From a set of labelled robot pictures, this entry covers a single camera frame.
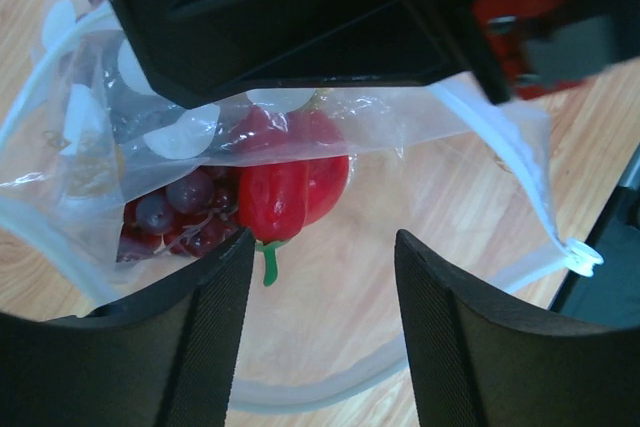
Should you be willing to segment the clear zip top bag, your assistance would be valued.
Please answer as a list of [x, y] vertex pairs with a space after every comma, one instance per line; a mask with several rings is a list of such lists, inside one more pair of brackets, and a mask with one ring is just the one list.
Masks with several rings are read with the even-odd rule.
[[393, 267], [405, 229], [514, 293], [602, 263], [562, 235], [552, 119], [491, 105], [467, 74], [429, 87], [270, 89], [194, 110], [155, 94], [105, 0], [47, 0], [33, 70], [1, 129], [1, 306], [44, 320], [139, 291], [193, 261], [119, 242], [125, 206], [199, 167], [347, 159], [337, 203], [257, 255], [233, 410], [314, 411], [405, 369]]

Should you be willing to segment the fake red chili pepper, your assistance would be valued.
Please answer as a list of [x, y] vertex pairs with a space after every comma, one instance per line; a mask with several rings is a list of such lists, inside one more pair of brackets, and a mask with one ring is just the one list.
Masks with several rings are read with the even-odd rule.
[[[343, 140], [336, 124], [322, 111], [311, 108], [271, 116], [252, 106], [234, 133], [239, 137], [235, 150], [241, 153], [304, 141], [319, 145]], [[347, 155], [240, 169], [236, 220], [251, 230], [256, 249], [264, 256], [265, 286], [278, 277], [276, 250], [333, 209], [349, 173]]]

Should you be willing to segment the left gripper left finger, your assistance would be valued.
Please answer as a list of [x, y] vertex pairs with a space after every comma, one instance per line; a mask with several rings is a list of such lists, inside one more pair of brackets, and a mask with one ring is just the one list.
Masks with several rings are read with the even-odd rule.
[[221, 426], [254, 262], [248, 230], [84, 317], [1, 318], [5, 426]]

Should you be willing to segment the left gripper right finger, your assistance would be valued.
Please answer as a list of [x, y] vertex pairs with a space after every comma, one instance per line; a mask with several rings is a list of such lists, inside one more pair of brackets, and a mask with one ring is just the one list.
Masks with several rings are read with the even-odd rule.
[[513, 297], [396, 235], [395, 279], [423, 426], [635, 426], [639, 331]]

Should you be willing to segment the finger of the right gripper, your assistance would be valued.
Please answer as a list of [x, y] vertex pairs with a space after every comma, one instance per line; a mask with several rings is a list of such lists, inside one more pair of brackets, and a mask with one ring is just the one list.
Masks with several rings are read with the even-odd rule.
[[470, 72], [512, 90], [472, 0], [109, 0], [151, 87], [193, 108], [253, 89], [426, 86]]

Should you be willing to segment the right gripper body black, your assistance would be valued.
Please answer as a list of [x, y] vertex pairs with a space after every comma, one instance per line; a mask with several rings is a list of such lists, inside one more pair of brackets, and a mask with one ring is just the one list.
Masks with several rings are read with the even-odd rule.
[[574, 88], [639, 57], [639, 0], [472, 0], [490, 63], [472, 72], [490, 100]]

